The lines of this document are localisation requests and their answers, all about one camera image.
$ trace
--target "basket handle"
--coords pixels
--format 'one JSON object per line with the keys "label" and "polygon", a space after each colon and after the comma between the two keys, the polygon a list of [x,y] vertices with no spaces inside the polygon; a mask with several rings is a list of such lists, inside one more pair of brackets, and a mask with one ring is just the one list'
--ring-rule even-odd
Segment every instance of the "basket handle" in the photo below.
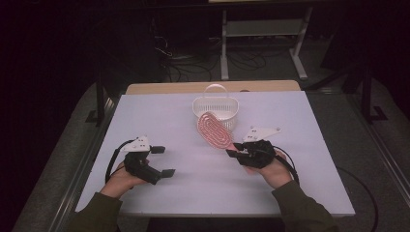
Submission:
{"label": "basket handle", "polygon": [[211,84],[211,85],[209,85],[208,87],[206,87],[205,90],[204,90],[204,93],[203,93],[203,97],[205,97],[205,93],[206,93],[209,89],[211,89],[211,88],[221,88],[221,89],[223,89],[223,90],[225,91],[226,97],[229,97],[229,93],[228,93],[228,91],[226,90],[226,88],[223,87],[223,85],[220,85],[220,84]]}

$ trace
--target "pink coil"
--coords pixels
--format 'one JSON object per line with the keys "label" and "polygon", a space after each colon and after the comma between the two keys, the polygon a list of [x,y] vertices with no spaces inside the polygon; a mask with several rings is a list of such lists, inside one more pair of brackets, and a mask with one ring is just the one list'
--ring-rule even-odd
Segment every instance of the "pink coil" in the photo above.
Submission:
{"label": "pink coil", "polygon": [[219,149],[232,147],[232,134],[230,130],[211,112],[202,114],[198,119],[197,128],[202,137],[211,146]]}

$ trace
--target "hand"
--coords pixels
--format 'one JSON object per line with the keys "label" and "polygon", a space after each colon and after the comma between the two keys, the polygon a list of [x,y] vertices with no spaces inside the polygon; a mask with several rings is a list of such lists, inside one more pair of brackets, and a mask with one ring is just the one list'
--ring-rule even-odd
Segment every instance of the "hand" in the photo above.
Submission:
{"label": "hand", "polygon": [[100,193],[119,199],[129,189],[145,183],[147,182],[130,174],[121,162]]}
{"label": "hand", "polygon": [[[278,156],[281,156],[286,160],[286,156],[277,151]],[[266,183],[268,183],[272,188],[278,189],[284,184],[292,181],[292,176],[289,170],[278,160],[274,159],[270,164],[264,168],[258,169],[254,167],[247,167],[252,171],[258,172],[263,176]]]}

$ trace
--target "plastic basket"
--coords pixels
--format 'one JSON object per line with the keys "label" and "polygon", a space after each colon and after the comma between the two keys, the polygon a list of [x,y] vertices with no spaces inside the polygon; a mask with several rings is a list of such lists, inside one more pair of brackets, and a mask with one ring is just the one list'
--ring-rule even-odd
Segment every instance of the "plastic basket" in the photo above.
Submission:
{"label": "plastic basket", "polygon": [[[226,93],[225,97],[207,97],[207,91],[211,88],[221,88]],[[192,103],[192,110],[196,117],[200,117],[206,112],[212,112],[222,124],[232,131],[236,125],[236,115],[239,110],[239,103],[236,99],[230,98],[228,91],[220,84],[211,84],[206,87],[202,97],[196,98]]]}

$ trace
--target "sleeve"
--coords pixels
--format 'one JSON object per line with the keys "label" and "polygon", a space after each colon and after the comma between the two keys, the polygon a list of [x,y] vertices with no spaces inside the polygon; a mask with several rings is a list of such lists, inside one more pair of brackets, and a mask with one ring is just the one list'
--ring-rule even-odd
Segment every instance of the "sleeve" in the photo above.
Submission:
{"label": "sleeve", "polygon": [[272,191],[279,204],[286,231],[339,231],[329,212],[291,181]]}
{"label": "sleeve", "polygon": [[122,201],[96,192],[88,205],[70,222],[68,232],[113,232]]}

